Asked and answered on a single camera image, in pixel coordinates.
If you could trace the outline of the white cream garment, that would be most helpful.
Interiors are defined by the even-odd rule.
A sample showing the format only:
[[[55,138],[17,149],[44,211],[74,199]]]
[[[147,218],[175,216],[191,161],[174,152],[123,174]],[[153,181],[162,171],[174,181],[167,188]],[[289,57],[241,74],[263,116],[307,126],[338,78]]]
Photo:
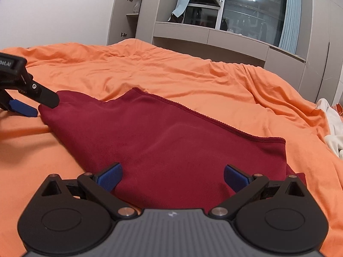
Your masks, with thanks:
[[[342,160],[342,117],[324,98],[317,102],[317,109],[325,113],[330,133],[324,137],[328,148]]]

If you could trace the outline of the orange bed cover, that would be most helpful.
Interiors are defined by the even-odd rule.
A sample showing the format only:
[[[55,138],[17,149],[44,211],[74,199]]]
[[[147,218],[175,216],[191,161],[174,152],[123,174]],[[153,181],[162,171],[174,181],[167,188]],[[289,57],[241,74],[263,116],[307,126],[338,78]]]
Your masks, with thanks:
[[[214,62],[138,39],[110,46],[59,43],[6,48],[51,90],[111,100],[133,87],[180,103],[255,136],[286,140],[287,162],[305,174],[329,222],[325,256],[342,255],[342,161],[328,148],[325,114],[278,75],[251,65]],[[48,174],[82,172],[40,118],[1,112],[1,255],[25,248],[17,221]]]

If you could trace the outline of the dark red knit top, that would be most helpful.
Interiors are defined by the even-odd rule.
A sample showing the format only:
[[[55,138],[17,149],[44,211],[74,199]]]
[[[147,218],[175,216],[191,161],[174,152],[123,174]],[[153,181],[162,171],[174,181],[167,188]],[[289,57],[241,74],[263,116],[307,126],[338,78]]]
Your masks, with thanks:
[[[108,102],[58,96],[54,109],[39,106],[42,121],[87,172],[121,164],[113,193],[137,207],[208,211],[233,195],[227,165],[270,180],[292,174],[283,138],[250,135],[138,88]]]

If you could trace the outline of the dark window with frame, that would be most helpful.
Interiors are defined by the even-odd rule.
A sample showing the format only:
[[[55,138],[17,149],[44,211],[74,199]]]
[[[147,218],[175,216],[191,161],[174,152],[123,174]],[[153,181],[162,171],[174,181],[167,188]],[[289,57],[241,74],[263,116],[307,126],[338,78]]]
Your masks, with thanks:
[[[278,46],[287,0],[190,0],[170,22],[198,25],[243,35]]]

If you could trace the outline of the open wardrobe door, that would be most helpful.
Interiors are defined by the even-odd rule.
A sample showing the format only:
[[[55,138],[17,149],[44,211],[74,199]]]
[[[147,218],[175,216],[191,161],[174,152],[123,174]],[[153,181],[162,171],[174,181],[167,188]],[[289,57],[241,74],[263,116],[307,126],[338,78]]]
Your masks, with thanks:
[[[139,10],[134,9],[141,0],[114,0],[108,33],[108,45],[135,38]]]

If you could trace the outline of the light blue right curtain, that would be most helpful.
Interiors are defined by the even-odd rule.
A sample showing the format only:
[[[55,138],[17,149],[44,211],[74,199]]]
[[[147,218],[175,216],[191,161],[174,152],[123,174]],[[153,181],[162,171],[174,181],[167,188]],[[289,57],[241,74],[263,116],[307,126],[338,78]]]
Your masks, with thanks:
[[[302,0],[287,0],[279,48],[296,54],[301,25]]]

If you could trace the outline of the beige built-in wardrobe unit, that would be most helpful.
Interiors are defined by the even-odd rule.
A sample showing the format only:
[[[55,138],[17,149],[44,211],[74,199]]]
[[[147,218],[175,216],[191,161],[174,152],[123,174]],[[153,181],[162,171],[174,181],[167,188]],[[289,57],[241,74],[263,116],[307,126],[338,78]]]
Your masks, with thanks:
[[[260,66],[309,101],[342,102],[342,0],[114,0],[107,43],[129,38]]]

